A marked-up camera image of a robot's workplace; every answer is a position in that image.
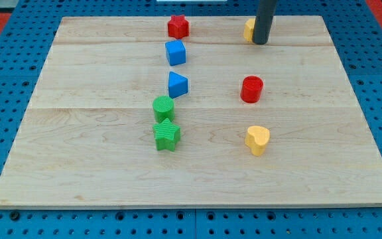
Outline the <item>grey cylindrical robot arm rod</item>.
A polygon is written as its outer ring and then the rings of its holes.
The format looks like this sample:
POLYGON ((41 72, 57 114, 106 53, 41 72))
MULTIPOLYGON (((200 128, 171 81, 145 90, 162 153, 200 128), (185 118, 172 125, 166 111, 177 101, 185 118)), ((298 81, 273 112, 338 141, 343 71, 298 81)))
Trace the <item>grey cylindrical robot arm rod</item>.
POLYGON ((260 0, 255 16, 252 41, 255 44, 266 44, 269 39, 277 0, 260 0))

